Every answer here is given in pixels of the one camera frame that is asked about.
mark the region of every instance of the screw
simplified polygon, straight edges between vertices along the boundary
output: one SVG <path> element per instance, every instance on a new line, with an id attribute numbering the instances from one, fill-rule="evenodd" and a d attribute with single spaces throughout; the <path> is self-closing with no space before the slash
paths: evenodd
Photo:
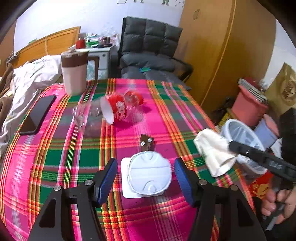
<path id="1" fill-rule="evenodd" d="M 93 181 L 88 179 L 84 183 L 85 183 L 85 185 L 90 186 L 91 184 L 93 184 Z"/>
<path id="2" fill-rule="evenodd" d="M 230 189 L 231 189 L 232 191 L 237 191 L 239 188 L 238 188 L 236 185 L 231 185 L 231 186 L 230 186 Z"/>
<path id="3" fill-rule="evenodd" d="M 199 180 L 199 184 L 200 185 L 206 185 L 207 181 L 205 179 L 201 179 L 201 180 Z"/>
<path id="4" fill-rule="evenodd" d="M 55 191 L 59 191 L 59 190 L 61 190 L 61 188 L 62 188 L 62 187 L 61 187 L 60 185 L 57 185 L 57 186 L 54 187 L 54 190 L 55 190 Z"/>

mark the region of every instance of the smartphone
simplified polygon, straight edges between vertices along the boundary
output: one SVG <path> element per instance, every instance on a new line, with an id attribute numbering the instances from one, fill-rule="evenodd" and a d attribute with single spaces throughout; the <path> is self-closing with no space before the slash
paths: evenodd
<path id="1" fill-rule="evenodd" d="M 34 135 L 38 133 L 42 122 L 55 99 L 55 95 L 50 95 L 42 97 L 37 101 L 36 105 L 25 119 L 25 122 L 20 129 L 20 135 Z"/>

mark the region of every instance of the blue bucket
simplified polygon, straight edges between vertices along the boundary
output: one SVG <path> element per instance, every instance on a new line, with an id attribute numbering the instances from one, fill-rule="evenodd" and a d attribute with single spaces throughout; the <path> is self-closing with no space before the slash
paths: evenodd
<path id="1" fill-rule="evenodd" d="M 265 149 L 270 148 L 277 140 L 277 136 L 269 129 L 265 119 L 261 119 L 254 132 Z"/>

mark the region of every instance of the wardrobe door handle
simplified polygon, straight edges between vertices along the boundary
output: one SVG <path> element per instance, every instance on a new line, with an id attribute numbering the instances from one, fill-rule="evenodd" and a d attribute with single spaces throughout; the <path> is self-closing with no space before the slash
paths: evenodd
<path id="1" fill-rule="evenodd" d="M 196 20 L 198 18 L 198 14 L 200 12 L 200 9 L 196 10 L 194 13 L 193 13 L 193 20 Z"/>

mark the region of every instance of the hand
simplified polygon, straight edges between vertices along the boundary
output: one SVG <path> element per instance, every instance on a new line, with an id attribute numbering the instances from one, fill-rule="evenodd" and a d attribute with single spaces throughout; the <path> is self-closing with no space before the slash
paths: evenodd
<path id="1" fill-rule="evenodd" d="M 284 202 L 285 208 L 284 212 L 281 213 L 276 220 L 276 224 L 280 224 L 289 218 L 296 207 L 296 188 L 294 188 L 290 194 L 290 190 L 280 190 L 277 196 L 278 202 Z M 273 211 L 276 209 L 276 193 L 269 189 L 267 191 L 266 197 L 264 198 L 261 206 L 261 213 L 265 216 L 270 216 Z"/>

